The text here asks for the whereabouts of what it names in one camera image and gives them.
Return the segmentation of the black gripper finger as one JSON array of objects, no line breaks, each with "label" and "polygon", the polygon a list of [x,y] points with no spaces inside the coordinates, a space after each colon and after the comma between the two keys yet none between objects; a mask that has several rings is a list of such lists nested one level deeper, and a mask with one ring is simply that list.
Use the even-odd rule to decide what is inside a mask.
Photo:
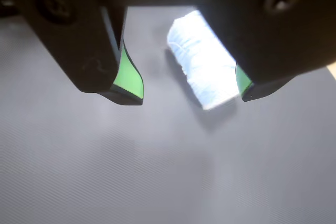
[{"label": "black gripper finger", "polygon": [[268,96],[294,77],[335,61],[335,0],[197,0],[251,84],[242,99]]}]

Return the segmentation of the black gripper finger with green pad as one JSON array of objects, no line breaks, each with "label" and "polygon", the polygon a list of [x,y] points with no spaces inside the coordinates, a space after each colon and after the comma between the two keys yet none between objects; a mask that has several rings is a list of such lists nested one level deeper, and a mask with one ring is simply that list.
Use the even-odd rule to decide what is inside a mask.
[{"label": "black gripper finger with green pad", "polygon": [[84,93],[119,105],[141,105],[143,80],[123,41],[135,0],[15,0],[63,72]]}]

